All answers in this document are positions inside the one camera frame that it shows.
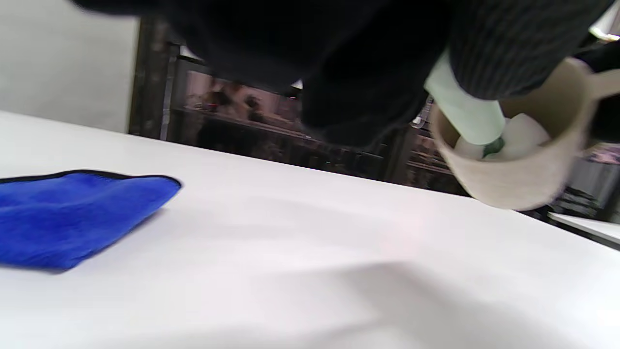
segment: blue microfiber towel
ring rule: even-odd
[[[71,269],[121,239],[180,188],[167,176],[92,170],[0,179],[0,264]]]

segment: black sleeve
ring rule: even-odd
[[[501,99],[540,86],[613,0],[457,0],[449,40],[456,80]]]

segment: pinstriped sleeve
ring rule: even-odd
[[[458,0],[449,40],[456,80],[500,99],[542,84],[613,0]]]

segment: white tabletop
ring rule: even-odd
[[[515,212],[1,112],[0,149],[185,184],[71,271],[0,269],[0,348],[620,347],[620,253]]]
[[[583,230],[611,242],[620,243],[620,225],[618,224],[557,213],[549,213],[549,216],[551,219],[573,228]]]

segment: beige basket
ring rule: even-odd
[[[551,135],[551,141],[524,158],[475,161],[454,152],[457,131],[437,106],[431,132],[459,182],[474,198],[502,209],[528,210],[547,204],[563,190],[584,141],[598,101],[620,93],[620,70],[592,74],[573,58],[564,60],[542,87],[524,97],[501,101],[504,116],[525,113]]]

